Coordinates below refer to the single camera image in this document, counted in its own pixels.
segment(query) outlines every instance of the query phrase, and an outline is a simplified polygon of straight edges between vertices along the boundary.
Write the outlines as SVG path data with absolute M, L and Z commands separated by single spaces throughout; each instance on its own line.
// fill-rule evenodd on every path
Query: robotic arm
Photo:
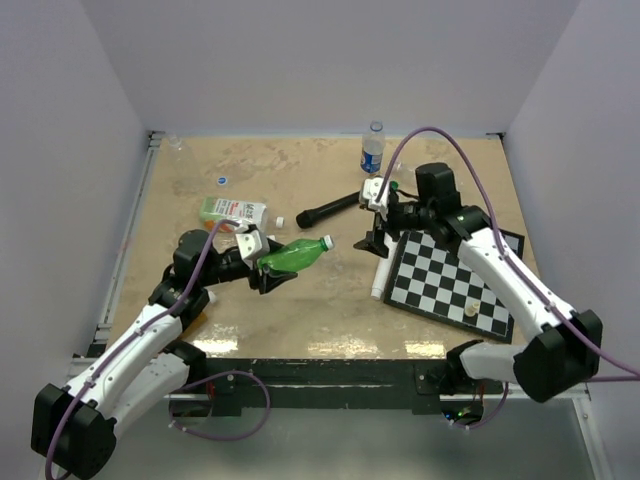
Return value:
M 263 272 L 257 268 L 260 257 L 282 245 L 269 240 L 254 225 L 236 234 L 237 247 L 223 253 L 218 253 L 207 240 L 208 232 L 204 230 L 183 234 L 173 263 L 165 269 L 149 304 L 131 327 L 64 387 L 49 384 L 40 391 L 34 405 L 33 450 L 47 455 L 56 427 L 71 402 L 76 401 L 57 441 L 53 461 L 80 479 L 91 478 L 106 464 L 117 440 L 138 417 L 165 395 L 205 376 L 205 354 L 177 338 L 209 303 L 207 286 L 248 278 L 251 289 L 265 294 L 297 277 L 295 273 Z M 148 329 L 141 328 L 178 302 L 205 249 L 205 262 L 188 297 L 172 314 Z M 135 339 L 127 341 L 132 335 Z M 92 374 L 99 368 L 101 373 L 94 380 Z
M 372 230 L 354 247 L 386 258 L 385 233 L 397 241 L 403 230 L 429 232 L 438 245 L 456 255 L 486 282 L 519 323 L 528 342 L 512 346 L 477 340 L 453 349 L 447 354 L 441 393 L 453 394 L 460 385 L 490 379 L 518 383 L 533 400 L 545 402 L 594 376 L 599 357 L 557 319 L 508 263 L 515 264 L 530 283 L 547 294 L 567 321 L 599 346 L 602 323 L 596 314 L 590 310 L 578 313 L 551 292 L 516 255 L 509 255 L 501 236 L 506 248 L 500 253 L 489 218 L 477 206 L 462 206 L 453 172 L 446 164 L 418 167 L 416 182 L 417 199 L 400 202 L 398 193 L 388 184 L 379 196 L 381 178 L 365 181 L 360 203 L 375 212 L 375 217 Z

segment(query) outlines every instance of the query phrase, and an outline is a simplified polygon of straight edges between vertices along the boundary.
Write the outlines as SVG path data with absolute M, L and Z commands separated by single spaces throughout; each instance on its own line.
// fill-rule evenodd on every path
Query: table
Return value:
M 268 234 L 288 243 L 299 237 L 331 234 L 336 248 L 311 268 L 268 295 L 245 280 L 213 287 L 219 301 L 185 332 L 184 338 L 210 357 L 251 358 L 443 358 L 448 349 L 475 335 L 389 307 L 370 297 L 377 257 L 353 249 L 371 228 L 373 214 L 352 208 L 301 232 L 295 216 L 358 190 L 365 178 L 359 166 L 360 139 L 222 138 L 186 139 L 203 186 L 184 188 L 163 141 L 150 179 L 137 235 L 118 301 L 110 342 L 133 322 L 154 287 L 178 239 L 200 227 L 198 209 L 206 195 L 263 202 L 269 209 Z M 388 161 L 399 138 L 388 139 Z M 518 198 L 500 141 L 460 139 L 494 203 L 501 228 L 526 237 L 524 261 L 534 271 Z M 444 140 L 414 138 L 400 160 L 409 166 L 446 162 L 456 174 L 463 204 L 483 206 L 482 198 L 455 150 Z M 216 179 L 228 178 L 218 186 Z M 407 190 L 415 186 L 403 184 Z M 285 218 L 276 229 L 275 217 Z M 216 247 L 233 244 L 221 234 Z M 523 343 L 516 328 L 513 343 Z

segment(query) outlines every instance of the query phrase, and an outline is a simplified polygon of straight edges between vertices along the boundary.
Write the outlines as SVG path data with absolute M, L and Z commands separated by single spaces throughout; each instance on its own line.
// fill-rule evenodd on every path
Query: black and white checkered pattern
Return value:
M 524 237 L 510 232 L 507 244 L 522 257 Z M 385 302 L 424 317 L 511 342 L 513 319 L 478 275 L 423 232 L 405 233 L 398 245 Z M 465 315 L 465 307 L 480 302 L 480 311 Z

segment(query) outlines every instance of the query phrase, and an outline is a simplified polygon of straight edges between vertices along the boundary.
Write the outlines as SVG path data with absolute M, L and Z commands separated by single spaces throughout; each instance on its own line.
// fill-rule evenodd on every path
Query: green plastic bottle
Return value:
M 320 255 L 332 250 L 334 246 L 330 235 L 325 235 L 320 240 L 300 238 L 277 252 L 258 259 L 258 267 L 268 266 L 278 272 L 299 272 L 313 265 Z

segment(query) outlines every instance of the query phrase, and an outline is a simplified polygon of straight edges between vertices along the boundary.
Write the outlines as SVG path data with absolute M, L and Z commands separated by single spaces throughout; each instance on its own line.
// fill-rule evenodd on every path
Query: white tube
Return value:
M 393 265 L 393 259 L 396 256 L 396 249 L 398 248 L 398 242 L 394 242 L 387 233 L 384 234 L 384 244 L 389 248 L 389 256 L 378 261 L 376 276 L 373 278 L 373 285 L 371 286 L 371 296 L 377 300 L 382 298 L 384 287 L 391 273 L 391 265 Z

